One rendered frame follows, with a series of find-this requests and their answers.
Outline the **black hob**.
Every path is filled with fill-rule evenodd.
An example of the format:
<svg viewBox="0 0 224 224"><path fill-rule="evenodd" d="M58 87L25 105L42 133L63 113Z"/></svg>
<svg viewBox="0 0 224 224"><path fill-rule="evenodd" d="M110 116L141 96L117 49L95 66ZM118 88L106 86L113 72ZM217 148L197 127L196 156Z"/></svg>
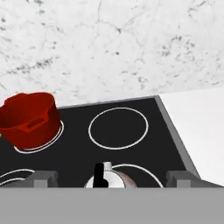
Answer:
<svg viewBox="0 0 224 224"><path fill-rule="evenodd" d="M0 133L0 187L56 171L58 187L82 188L102 162L136 187L167 187L168 171L200 176L157 96L64 107L59 117L58 133L36 148L19 149Z"/></svg>

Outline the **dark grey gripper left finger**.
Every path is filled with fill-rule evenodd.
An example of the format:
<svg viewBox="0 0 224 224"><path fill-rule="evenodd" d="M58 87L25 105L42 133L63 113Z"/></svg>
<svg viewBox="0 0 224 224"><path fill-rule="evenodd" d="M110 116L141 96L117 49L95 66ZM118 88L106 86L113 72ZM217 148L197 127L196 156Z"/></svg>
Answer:
<svg viewBox="0 0 224 224"><path fill-rule="evenodd" d="M6 185L7 187L33 187L33 188L48 188L58 187L58 173L56 171L35 171L32 175Z"/></svg>

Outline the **red cooking pot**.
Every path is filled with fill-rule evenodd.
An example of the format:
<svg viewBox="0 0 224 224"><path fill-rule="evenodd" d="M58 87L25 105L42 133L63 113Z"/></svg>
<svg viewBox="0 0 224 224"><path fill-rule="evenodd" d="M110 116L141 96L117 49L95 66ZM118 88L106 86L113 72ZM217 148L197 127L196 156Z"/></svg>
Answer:
<svg viewBox="0 0 224 224"><path fill-rule="evenodd" d="M19 149L46 144L59 129L60 113L47 92L16 94L0 107L0 133Z"/></svg>

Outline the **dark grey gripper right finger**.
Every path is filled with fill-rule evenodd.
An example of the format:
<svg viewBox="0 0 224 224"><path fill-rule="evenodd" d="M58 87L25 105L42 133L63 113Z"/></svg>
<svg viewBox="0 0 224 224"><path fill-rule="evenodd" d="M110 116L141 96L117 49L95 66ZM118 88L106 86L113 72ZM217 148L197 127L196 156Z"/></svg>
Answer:
<svg viewBox="0 0 224 224"><path fill-rule="evenodd" d="M166 173L166 186L173 188L219 187L219 185L196 177L189 171L168 171Z"/></svg>

